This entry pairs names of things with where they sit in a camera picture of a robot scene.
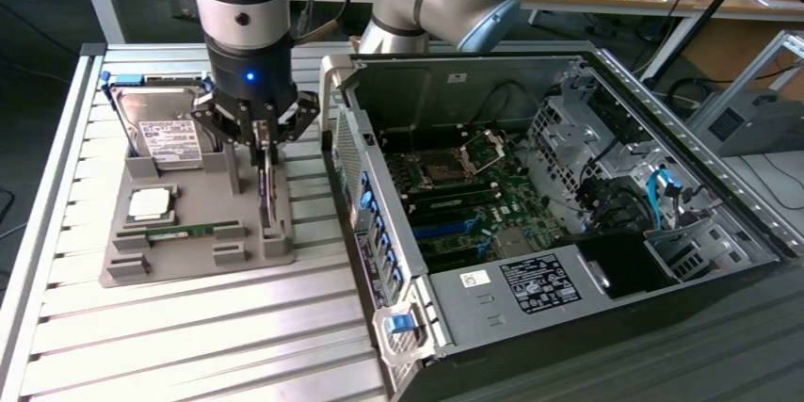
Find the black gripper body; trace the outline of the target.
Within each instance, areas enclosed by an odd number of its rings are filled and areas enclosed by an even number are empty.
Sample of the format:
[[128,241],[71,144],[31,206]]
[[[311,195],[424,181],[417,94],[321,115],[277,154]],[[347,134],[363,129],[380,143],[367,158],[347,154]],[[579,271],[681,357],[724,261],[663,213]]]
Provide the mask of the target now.
[[297,99],[292,76],[292,38],[257,49],[235,49],[207,38],[216,88],[229,97],[284,113]]

